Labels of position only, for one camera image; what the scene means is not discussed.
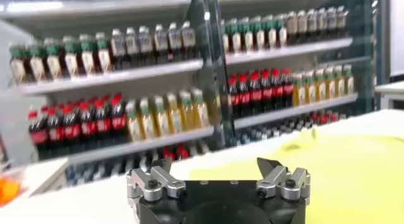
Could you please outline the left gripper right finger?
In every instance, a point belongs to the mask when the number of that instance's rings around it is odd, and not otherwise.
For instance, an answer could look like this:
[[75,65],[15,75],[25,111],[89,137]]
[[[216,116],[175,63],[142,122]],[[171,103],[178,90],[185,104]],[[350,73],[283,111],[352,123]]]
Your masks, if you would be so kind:
[[256,193],[259,198],[269,199],[280,196],[288,202],[304,200],[310,204],[311,175],[297,167],[291,172],[279,161],[257,158],[259,171],[263,178],[256,182]]

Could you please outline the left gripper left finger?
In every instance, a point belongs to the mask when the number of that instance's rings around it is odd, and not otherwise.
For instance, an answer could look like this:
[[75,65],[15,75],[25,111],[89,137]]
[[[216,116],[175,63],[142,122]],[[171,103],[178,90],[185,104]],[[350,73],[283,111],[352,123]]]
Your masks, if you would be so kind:
[[169,198],[182,199],[187,195],[186,182],[170,175],[171,158],[164,158],[152,163],[149,173],[141,168],[126,172],[127,200],[135,208],[142,197],[146,202],[154,203],[163,198],[163,192]]

